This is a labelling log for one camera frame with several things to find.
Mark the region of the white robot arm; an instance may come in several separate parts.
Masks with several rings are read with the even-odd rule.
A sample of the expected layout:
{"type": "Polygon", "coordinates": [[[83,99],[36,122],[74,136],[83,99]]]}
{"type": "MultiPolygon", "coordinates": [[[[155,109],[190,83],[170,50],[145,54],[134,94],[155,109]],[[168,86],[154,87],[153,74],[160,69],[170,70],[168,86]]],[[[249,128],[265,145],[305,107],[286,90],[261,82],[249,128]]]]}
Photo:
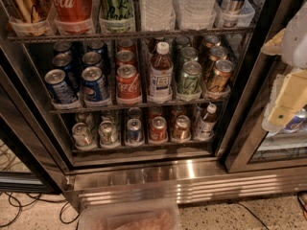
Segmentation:
{"type": "Polygon", "coordinates": [[[277,132],[307,104],[307,2],[283,30],[262,46],[261,52],[279,55],[293,68],[286,76],[277,75],[264,112],[262,128],[277,132]]]}

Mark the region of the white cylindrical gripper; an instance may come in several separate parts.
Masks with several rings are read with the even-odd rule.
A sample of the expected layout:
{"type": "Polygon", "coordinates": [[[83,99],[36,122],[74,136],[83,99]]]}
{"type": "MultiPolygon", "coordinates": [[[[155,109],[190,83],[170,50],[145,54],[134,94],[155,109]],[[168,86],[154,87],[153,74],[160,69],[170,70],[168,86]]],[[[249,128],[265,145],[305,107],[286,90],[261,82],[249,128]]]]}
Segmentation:
{"type": "MultiPolygon", "coordinates": [[[[261,52],[268,56],[280,56],[285,30],[279,31],[267,41],[261,52]]],[[[273,82],[270,100],[264,112],[262,128],[276,132],[284,128],[307,104],[307,70],[295,68],[286,76],[277,75],[273,82]]]]}

